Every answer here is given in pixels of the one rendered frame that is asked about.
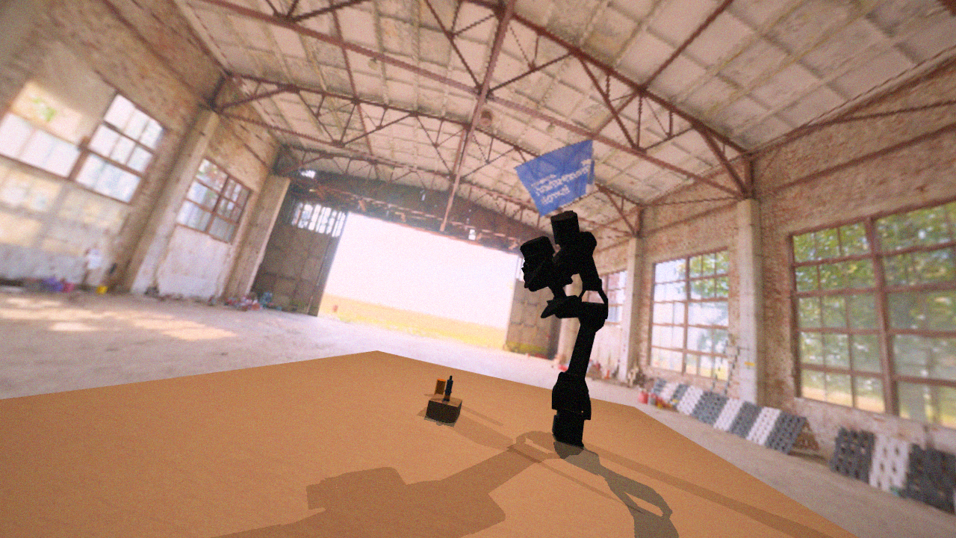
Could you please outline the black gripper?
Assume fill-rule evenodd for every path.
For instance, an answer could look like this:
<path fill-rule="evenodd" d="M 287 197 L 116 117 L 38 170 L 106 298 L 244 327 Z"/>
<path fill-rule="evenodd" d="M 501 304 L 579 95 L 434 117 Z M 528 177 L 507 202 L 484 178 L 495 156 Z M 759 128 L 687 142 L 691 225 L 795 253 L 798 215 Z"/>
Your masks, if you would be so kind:
<path fill-rule="evenodd" d="M 527 241 L 520 248 L 528 275 L 524 288 L 535 285 L 536 280 L 545 279 L 547 288 L 552 289 L 554 298 L 547 300 L 547 307 L 541 314 L 541 319 L 556 315 L 557 319 L 577 319 L 583 314 L 584 308 L 576 295 L 566 296 L 564 287 L 571 285 L 571 275 L 578 273 L 578 263 L 571 253 L 559 252 L 553 257 L 552 242 L 547 236 L 539 236 Z"/>

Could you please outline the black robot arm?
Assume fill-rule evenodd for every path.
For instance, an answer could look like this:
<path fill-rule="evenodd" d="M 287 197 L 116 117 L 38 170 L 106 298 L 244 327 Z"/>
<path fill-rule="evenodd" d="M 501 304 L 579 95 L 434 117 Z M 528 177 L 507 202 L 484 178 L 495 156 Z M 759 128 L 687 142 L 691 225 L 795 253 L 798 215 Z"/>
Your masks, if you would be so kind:
<path fill-rule="evenodd" d="M 583 292 L 578 296 L 584 311 L 578 321 L 580 328 L 574 350 L 571 352 L 569 370 L 559 372 L 559 379 L 553 386 L 552 433 L 557 442 L 584 447 L 584 420 L 591 420 L 591 401 L 586 385 L 586 371 L 589 364 L 595 333 L 603 327 L 608 318 L 608 299 L 602 290 L 602 279 L 598 275 L 593 259 L 597 241 L 589 231 L 578 229 L 577 213 L 563 211 L 553 215 L 552 227 L 554 243 L 559 244 L 559 252 L 568 252 L 576 258 L 578 275 L 583 281 Z M 603 303 L 583 302 L 586 291 L 598 291 Z"/>

